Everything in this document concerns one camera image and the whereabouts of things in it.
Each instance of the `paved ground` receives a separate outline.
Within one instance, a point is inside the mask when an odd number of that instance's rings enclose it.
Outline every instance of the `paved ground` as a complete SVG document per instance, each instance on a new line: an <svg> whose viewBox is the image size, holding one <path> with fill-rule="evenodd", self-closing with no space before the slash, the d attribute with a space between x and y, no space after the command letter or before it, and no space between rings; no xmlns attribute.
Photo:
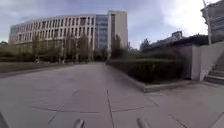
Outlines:
<svg viewBox="0 0 224 128"><path fill-rule="evenodd" d="M143 94L103 64L0 79L10 128L72 128L78 118L85 128L138 128L139 117L150 128L211 128L223 123L223 98L223 87L206 84Z"/></svg>

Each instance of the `concrete pavement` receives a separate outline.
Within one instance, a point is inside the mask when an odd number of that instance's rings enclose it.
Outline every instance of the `concrete pavement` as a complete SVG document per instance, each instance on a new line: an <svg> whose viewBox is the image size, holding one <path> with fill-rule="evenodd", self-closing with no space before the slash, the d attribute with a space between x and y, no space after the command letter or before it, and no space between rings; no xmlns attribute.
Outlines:
<svg viewBox="0 0 224 128"><path fill-rule="evenodd" d="M224 88L195 84L144 94L100 63L0 79L0 111L10 128L210 128L224 111Z"/></svg>

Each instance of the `building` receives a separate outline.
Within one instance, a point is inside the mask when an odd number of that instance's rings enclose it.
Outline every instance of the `building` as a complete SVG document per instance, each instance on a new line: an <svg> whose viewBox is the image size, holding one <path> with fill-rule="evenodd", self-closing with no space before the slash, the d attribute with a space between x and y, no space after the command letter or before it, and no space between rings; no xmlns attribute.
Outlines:
<svg viewBox="0 0 224 128"><path fill-rule="evenodd" d="M184 37L183 37L182 31L176 31L176 32L172 33L170 37L163 39L163 40L159 40L156 43L151 44L150 47L153 48L153 47L158 47L158 46L166 46L169 43L181 40L183 38Z"/></svg>
<svg viewBox="0 0 224 128"><path fill-rule="evenodd" d="M66 15L27 21L11 27L9 43L29 45L34 36L47 44L55 40L63 43L67 35L76 39L87 36L89 43L93 44L92 50L111 50L111 41L118 35L121 47L127 48L127 13L108 11L108 14Z"/></svg>
<svg viewBox="0 0 224 128"><path fill-rule="evenodd" d="M206 18L206 8L203 8L202 14L206 24L210 22L212 38L224 36L224 0L207 6L209 21Z"/></svg>

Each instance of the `grass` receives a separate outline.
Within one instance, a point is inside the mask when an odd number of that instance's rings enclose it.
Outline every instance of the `grass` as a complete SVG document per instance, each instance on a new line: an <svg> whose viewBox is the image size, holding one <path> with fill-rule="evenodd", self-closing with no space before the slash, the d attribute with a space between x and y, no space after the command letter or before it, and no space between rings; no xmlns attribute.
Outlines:
<svg viewBox="0 0 224 128"><path fill-rule="evenodd" d="M37 63L5 63L0 62L0 73L9 73L48 67L65 66L65 64L37 64Z"/></svg>

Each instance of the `street light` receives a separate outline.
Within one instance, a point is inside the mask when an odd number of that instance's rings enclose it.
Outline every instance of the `street light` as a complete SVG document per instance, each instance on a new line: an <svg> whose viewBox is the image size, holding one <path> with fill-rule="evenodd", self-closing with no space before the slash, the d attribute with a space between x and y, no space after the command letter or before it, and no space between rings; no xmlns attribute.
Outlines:
<svg viewBox="0 0 224 128"><path fill-rule="evenodd" d="M209 45L211 45L212 44L212 32L211 32L211 25L210 25L210 17L209 17L209 14L208 14L208 6L206 5L205 0L203 0L203 3L204 3L204 6L205 6L206 21L207 21L207 24L208 24L208 42L209 42Z"/></svg>

